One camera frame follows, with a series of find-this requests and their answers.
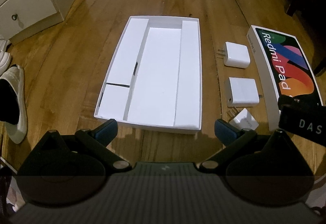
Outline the white open box tray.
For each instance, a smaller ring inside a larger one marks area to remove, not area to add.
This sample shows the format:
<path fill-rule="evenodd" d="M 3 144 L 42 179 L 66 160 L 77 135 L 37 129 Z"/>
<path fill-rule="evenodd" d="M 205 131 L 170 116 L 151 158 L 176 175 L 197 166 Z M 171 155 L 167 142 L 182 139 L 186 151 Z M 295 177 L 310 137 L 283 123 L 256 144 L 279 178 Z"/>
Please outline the white open box tray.
<path fill-rule="evenodd" d="M 202 128 L 202 56 L 197 18 L 131 16 L 108 66 L 95 118 L 144 130 Z"/>

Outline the white sneaker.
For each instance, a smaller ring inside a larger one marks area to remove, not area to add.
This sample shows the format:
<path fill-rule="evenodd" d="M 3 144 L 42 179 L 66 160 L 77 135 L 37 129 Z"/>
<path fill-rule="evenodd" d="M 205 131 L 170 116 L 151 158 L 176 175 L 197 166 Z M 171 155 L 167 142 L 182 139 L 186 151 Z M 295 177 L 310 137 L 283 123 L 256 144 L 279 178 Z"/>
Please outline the white sneaker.
<path fill-rule="evenodd" d="M 11 44 L 9 40 L 5 40 L 3 36 L 0 39 L 0 75 L 2 75 L 11 64 L 12 56 L 7 52 L 7 47 Z"/>

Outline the small white charger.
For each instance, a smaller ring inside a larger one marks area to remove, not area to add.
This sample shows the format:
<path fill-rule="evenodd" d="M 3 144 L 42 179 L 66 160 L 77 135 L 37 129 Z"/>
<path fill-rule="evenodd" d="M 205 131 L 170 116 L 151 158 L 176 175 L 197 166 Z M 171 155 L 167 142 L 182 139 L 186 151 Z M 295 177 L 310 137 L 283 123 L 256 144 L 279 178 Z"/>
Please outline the small white charger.
<path fill-rule="evenodd" d="M 228 114 L 231 117 L 231 119 L 229 120 L 229 124 L 239 130 L 245 128 L 248 128 L 250 130 L 256 130 L 259 126 L 259 123 L 246 108 L 239 110 L 238 108 L 233 107 L 228 111 Z"/>

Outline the Redmi Pad box lid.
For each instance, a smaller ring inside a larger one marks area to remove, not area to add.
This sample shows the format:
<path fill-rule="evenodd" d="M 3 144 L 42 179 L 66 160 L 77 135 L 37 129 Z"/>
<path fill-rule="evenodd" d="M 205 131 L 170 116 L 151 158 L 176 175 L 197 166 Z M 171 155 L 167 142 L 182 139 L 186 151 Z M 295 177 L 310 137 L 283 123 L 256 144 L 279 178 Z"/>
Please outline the Redmi Pad box lid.
<path fill-rule="evenodd" d="M 247 39 L 262 85 L 270 131 L 278 128 L 281 95 L 323 105 L 311 66 L 295 36 L 252 25 Z"/>

